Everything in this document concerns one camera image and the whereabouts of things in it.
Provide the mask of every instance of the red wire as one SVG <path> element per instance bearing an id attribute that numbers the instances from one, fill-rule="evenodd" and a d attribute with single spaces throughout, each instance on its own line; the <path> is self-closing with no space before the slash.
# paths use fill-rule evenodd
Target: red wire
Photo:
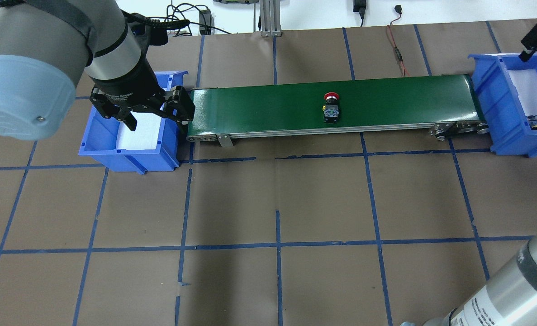
<path id="1" fill-rule="evenodd" d="M 393 20 L 389 23 L 389 25 L 393 25 L 393 23 L 394 23 L 395 21 L 400 20 L 400 19 L 401 19 L 401 14 L 399 14 L 399 17 L 393 19 Z"/>
<path id="2" fill-rule="evenodd" d="M 393 31 L 391 30 L 391 26 L 393 25 L 393 23 L 397 20 L 401 19 L 401 14 L 399 14 L 399 17 L 397 17 L 397 19 L 394 19 L 390 22 L 389 25 L 387 25 L 387 29 L 389 30 L 389 34 L 391 35 L 391 42 L 392 42 L 392 45 L 394 48 L 397 47 L 397 42 L 395 42 L 395 37 L 393 37 Z M 405 68 L 405 64 L 403 63 L 403 61 L 400 61 L 399 64 L 401 65 L 401 67 L 403 68 L 403 76 L 409 76 L 411 77 L 411 75 L 409 74 L 409 72 L 407 71 L 407 68 Z"/>

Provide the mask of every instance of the gray cylinder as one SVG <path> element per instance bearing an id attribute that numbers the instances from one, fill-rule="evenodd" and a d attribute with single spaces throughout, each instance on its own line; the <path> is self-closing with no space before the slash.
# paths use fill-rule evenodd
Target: gray cylinder
<path id="1" fill-rule="evenodd" d="M 424 326 L 537 326 L 537 290 L 523 276 L 518 260 L 528 250 L 537 264 L 537 235 L 450 317 Z"/>
<path id="2" fill-rule="evenodd" d="M 80 9 L 75 18 L 64 19 L 81 18 L 87 26 L 93 25 L 96 42 L 92 48 L 80 31 L 45 11 L 49 8 L 41 10 L 29 4 L 0 8 L 2 136 L 37 140 L 53 135 L 75 99 L 90 55 L 116 48 L 128 32 L 115 0 L 61 1 L 34 4 L 55 6 L 67 15 Z M 133 37 L 128 43 L 137 46 Z"/>

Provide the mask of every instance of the small component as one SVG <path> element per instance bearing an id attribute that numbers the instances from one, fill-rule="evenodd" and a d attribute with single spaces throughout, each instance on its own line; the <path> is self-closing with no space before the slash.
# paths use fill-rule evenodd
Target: small component
<path id="1" fill-rule="evenodd" d="M 529 128 L 531 130 L 537 130 L 537 115 L 529 115 L 527 116 L 527 124 L 529 124 Z"/>
<path id="2" fill-rule="evenodd" d="M 336 124 L 339 121 L 339 95 L 329 92 L 324 95 L 324 122 L 326 124 Z"/>

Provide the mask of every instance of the metal bracket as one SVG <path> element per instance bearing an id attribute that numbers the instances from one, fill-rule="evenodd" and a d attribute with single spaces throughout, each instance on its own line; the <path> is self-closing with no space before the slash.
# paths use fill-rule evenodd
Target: metal bracket
<path id="1" fill-rule="evenodd" d="M 444 122 L 442 124 L 434 124 L 429 133 L 435 136 L 435 139 L 440 142 L 453 136 L 460 134 L 487 134 L 489 126 L 483 121 L 477 122 Z"/>
<path id="2" fill-rule="evenodd" d="M 282 35 L 280 28 L 280 0 L 260 0 L 260 22 L 262 37 Z"/>
<path id="3" fill-rule="evenodd" d="M 220 146 L 222 147 L 234 146 L 234 144 L 232 143 L 232 139 L 230 139 L 230 136 L 228 134 L 219 134 L 218 141 L 220 142 Z"/>

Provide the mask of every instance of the white wall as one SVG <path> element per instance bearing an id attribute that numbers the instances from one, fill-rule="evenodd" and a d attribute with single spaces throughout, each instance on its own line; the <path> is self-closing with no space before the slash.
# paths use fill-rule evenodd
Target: white wall
<path id="1" fill-rule="evenodd" d="M 117 2 L 123 10 L 146 16 L 165 16 L 166 6 L 170 3 L 169 0 Z M 216 26 L 229 32 L 249 33 L 256 25 L 253 5 L 223 5 L 212 0 L 187 2 L 210 6 Z M 285 30 L 357 26 L 361 21 L 359 15 L 352 12 L 352 3 L 352 0 L 281 0 L 281 25 Z M 537 0 L 368 0 L 365 25 L 386 25 L 396 17 L 393 7 L 398 4 L 403 7 L 399 24 L 537 18 Z M 198 21 L 195 10 L 187 12 L 186 16 Z"/>

